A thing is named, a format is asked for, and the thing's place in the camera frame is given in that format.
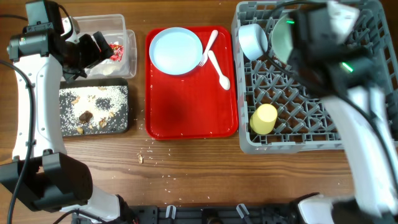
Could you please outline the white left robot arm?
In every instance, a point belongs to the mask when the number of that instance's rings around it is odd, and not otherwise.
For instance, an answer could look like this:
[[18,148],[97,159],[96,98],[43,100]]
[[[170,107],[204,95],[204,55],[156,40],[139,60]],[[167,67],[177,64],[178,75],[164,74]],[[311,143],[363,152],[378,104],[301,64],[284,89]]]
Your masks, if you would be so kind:
[[27,25],[11,37],[5,66],[18,83],[18,128],[12,162],[1,166],[1,184],[33,212],[74,213],[92,223],[133,223],[119,195],[93,185],[88,166],[67,154],[60,127],[61,81],[86,77],[85,69],[113,55],[101,32],[75,38],[65,8],[29,1]]

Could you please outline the yellow cup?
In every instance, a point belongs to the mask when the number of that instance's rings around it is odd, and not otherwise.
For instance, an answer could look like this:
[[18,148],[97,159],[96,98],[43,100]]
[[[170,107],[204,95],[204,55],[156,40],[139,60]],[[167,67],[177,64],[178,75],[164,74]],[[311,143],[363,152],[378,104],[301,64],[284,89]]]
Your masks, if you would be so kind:
[[269,134],[277,119],[277,109],[271,104],[263,104],[251,116],[249,124],[257,134]]

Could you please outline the light blue bowl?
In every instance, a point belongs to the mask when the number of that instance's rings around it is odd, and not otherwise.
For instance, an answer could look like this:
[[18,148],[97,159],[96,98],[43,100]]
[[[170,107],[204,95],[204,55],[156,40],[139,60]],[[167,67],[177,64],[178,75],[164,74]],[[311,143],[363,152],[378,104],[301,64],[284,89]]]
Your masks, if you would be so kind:
[[259,24],[241,26],[238,30],[238,39],[243,54],[250,61],[263,56],[268,50],[266,33]]

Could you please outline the pink plastic fork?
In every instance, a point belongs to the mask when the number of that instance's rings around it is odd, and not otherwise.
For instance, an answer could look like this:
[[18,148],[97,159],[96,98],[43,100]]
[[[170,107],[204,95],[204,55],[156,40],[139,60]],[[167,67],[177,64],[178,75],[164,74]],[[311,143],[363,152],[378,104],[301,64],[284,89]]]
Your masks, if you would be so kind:
[[211,32],[210,38],[208,40],[208,43],[207,43],[207,45],[205,47],[205,50],[204,50],[204,52],[202,54],[202,57],[201,57],[201,60],[200,60],[200,63],[198,64],[198,66],[202,67],[202,66],[204,66],[204,64],[206,64],[206,61],[208,60],[208,52],[210,51],[210,49],[211,49],[214,41],[216,40],[217,36],[218,36],[218,31],[217,30],[213,30]]

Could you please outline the green bowl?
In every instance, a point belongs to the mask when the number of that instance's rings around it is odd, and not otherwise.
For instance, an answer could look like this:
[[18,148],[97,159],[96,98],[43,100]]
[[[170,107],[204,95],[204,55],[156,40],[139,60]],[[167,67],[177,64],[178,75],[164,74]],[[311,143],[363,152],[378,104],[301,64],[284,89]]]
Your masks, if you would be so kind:
[[293,50],[290,26],[294,21],[290,20],[288,14],[282,16],[274,26],[271,35],[271,47],[274,55],[284,64],[288,63],[290,53]]

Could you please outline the white napkin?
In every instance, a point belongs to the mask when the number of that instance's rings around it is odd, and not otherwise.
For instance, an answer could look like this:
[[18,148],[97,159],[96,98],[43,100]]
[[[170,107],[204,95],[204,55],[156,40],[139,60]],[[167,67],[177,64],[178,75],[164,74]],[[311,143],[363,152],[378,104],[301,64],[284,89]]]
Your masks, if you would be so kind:
[[123,68],[124,62],[122,61],[114,61],[111,59],[106,59],[94,66],[93,68],[87,68],[85,72],[89,76],[98,76],[98,75],[117,75]]

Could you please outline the red snack wrapper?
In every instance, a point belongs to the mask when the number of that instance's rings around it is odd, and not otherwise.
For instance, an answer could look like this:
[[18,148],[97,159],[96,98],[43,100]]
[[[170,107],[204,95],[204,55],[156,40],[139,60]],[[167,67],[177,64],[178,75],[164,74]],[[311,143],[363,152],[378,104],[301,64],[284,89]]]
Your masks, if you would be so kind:
[[120,62],[122,60],[123,55],[124,55],[124,47],[123,47],[123,45],[110,44],[109,46],[112,48],[112,50],[114,52],[114,54],[110,57],[110,59],[112,61],[115,61],[115,62]]

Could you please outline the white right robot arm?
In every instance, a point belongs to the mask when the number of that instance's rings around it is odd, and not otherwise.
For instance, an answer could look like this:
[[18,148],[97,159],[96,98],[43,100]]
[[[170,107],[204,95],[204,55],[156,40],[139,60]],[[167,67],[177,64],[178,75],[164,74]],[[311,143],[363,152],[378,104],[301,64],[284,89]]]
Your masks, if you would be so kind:
[[275,28],[276,57],[289,77],[319,97],[336,126],[354,181],[354,197],[331,206],[335,223],[397,222],[397,150],[386,96],[365,47],[346,45],[359,10],[338,1],[297,1]]

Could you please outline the light blue plate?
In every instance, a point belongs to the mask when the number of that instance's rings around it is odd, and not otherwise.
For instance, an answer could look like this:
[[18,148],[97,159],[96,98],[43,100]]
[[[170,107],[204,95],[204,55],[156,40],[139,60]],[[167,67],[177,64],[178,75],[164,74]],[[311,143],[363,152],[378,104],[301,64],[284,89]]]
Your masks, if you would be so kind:
[[191,72],[200,62],[203,46],[199,37],[182,27],[160,31],[149,46],[152,64],[168,75],[183,75]]

